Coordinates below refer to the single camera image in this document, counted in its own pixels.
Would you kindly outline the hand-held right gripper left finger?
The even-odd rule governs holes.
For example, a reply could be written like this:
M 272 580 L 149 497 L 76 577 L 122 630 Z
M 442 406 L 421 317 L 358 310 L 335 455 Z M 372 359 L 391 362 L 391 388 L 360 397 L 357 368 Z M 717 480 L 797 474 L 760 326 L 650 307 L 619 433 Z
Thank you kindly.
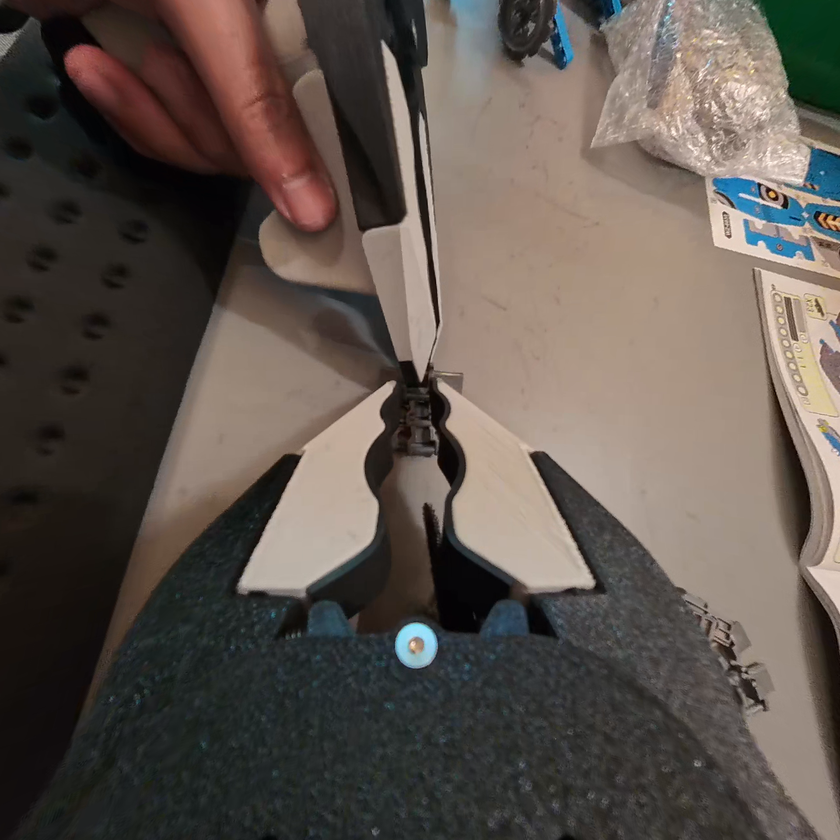
M 237 582 L 237 593 L 371 601 L 391 568 L 381 488 L 401 389 L 388 381 L 307 442 Z

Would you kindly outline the instruction manual booklet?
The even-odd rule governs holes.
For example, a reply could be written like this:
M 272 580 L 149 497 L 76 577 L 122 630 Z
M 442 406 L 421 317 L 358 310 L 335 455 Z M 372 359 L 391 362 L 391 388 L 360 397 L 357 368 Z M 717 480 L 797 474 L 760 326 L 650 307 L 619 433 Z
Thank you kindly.
M 839 634 L 838 291 L 765 269 L 752 274 L 773 387 L 809 492 L 800 573 Z

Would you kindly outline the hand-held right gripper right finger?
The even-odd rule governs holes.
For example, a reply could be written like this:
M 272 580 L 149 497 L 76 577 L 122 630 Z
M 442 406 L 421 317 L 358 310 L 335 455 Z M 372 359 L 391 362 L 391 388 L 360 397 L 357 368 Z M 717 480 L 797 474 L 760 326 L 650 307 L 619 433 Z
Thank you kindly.
M 536 451 L 445 382 L 432 386 L 432 413 L 448 483 L 444 535 L 456 552 L 527 594 L 593 590 Z

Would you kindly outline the blue sticker sheet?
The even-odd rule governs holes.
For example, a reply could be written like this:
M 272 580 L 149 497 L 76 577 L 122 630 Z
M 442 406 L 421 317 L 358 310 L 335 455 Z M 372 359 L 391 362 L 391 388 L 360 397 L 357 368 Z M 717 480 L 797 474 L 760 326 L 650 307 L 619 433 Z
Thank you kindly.
M 802 185 L 741 176 L 706 179 L 715 246 L 839 277 L 839 151 L 808 144 Z

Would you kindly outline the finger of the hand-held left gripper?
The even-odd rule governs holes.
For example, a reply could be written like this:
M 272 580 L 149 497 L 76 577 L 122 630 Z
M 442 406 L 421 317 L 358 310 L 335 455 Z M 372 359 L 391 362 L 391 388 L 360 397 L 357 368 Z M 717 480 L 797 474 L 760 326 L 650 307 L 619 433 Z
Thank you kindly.
M 362 247 L 398 363 L 423 382 L 437 345 L 437 230 L 427 123 L 413 114 L 397 60 L 381 45 L 389 116 L 395 133 L 402 219 L 362 234 Z
M 429 271 L 429 286 L 432 297 L 434 318 L 435 318 L 435 335 L 430 351 L 428 368 L 431 370 L 434 367 L 434 357 L 438 346 L 438 340 L 443 327 L 443 309 L 441 302 L 441 286 L 440 286 L 440 268 L 439 268 L 439 253 L 438 253 L 438 235 L 436 225 L 436 209 L 434 201 L 434 178 L 432 156 L 429 150 L 429 136 L 427 130 L 427 123 L 425 116 L 420 115 L 420 152 L 423 170 L 423 194 L 426 202 L 426 209 L 423 211 L 423 220 L 427 222 L 428 231 L 425 234 L 427 257 L 428 257 L 428 271 Z

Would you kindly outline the person's left hand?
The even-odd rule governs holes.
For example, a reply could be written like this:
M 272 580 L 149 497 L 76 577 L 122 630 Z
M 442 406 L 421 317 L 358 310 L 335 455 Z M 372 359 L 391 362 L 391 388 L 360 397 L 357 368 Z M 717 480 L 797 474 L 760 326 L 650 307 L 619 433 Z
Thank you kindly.
M 165 27 L 131 69 L 78 44 L 59 65 L 139 154 L 203 175 L 249 178 L 298 230 L 327 229 L 339 203 L 270 49 L 260 2 L 115 2 Z

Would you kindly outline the grey desk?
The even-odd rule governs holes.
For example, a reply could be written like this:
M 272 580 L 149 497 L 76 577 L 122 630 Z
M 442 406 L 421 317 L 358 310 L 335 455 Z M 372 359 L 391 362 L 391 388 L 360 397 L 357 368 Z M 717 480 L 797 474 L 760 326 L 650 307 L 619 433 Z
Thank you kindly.
M 809 522 L 763 355 L 753 267 L 716 248 L 693 174 L 591 148 L 613 77 L 568 2 L 574 59 L 505 60 L 495 2 L 429 2 L 425 87 L 444 329 L 471 402 L 563 467 L 671 579 L 740 621 L 770 670 L 752 734 L 838 838 L 838 658 L 795 567 Z M 187 545 L 281 455 L 379 384 L 361 316 L 237 242 L 95 682 Z

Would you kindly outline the bubble wrap bag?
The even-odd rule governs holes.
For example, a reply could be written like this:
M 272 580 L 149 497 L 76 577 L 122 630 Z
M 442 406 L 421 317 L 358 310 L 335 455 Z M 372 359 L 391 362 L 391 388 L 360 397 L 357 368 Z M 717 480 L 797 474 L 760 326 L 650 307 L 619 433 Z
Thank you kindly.
M 704 177 L 804 182 L 811 148 L 754 2 L 636 1 L 601 32 L 615 78 L 592 148 L 638 143 Z

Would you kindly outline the pile of grey track pieces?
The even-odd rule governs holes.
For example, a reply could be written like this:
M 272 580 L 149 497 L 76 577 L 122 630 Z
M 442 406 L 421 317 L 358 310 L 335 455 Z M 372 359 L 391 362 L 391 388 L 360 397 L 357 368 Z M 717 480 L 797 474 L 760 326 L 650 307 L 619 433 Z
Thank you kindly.
M 686 590 L 680 589 L 679 593 L 718 657 L 743 716 L 768 711 L 774 683 L 766 664 L 743 660 L 751 642 L 740 622 L 716 615 L 707 602 Z

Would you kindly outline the black perforated foam pad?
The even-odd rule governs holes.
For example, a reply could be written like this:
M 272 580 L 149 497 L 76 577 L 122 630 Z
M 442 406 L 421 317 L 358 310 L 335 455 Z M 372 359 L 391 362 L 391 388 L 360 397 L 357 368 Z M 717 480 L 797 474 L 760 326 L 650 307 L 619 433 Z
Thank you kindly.
M 251 192 L 132 150 L 2 12 L 1 834 L 60 765 Z

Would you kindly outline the green plastic bin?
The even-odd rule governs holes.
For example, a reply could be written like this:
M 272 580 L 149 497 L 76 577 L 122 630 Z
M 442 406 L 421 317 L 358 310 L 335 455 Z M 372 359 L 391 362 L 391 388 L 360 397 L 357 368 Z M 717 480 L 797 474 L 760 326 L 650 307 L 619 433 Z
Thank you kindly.
M 839 114 L 839 2 L 758 1 L 798 102 Z

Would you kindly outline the black toy wheel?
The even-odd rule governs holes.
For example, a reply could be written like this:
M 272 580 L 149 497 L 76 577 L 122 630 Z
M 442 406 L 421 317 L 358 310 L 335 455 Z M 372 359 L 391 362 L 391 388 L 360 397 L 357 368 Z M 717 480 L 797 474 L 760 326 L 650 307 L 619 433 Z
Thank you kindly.
M 503 51 L 522 63 L 534 57 L 554 29 L 555 1 L 500 1 L 497 26 Z

